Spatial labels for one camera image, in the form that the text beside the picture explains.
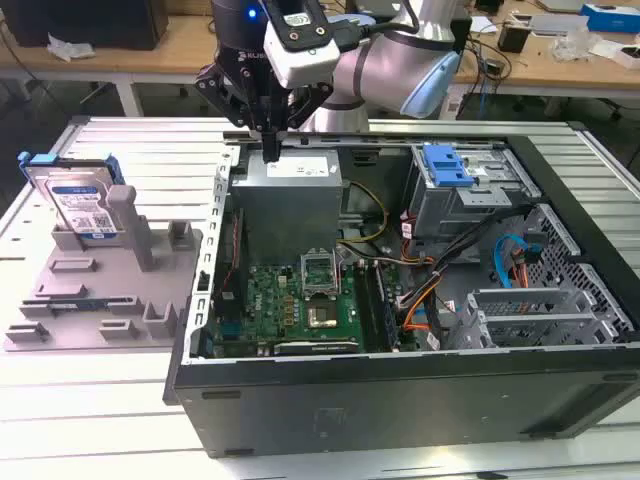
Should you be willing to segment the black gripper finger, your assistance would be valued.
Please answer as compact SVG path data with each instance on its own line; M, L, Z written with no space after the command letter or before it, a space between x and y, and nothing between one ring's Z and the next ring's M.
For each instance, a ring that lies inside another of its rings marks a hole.
M268 96L262 95L260 81L250 66L236 71L239 83L234 84L218 64L204 68L196 79L197 91L234 126L247 127L261 141L262 159L273 162L273 130L269 118Z
M282 139L289 129L299 128L333 93L327 82L287 89L272 89L272 162L278 162Z

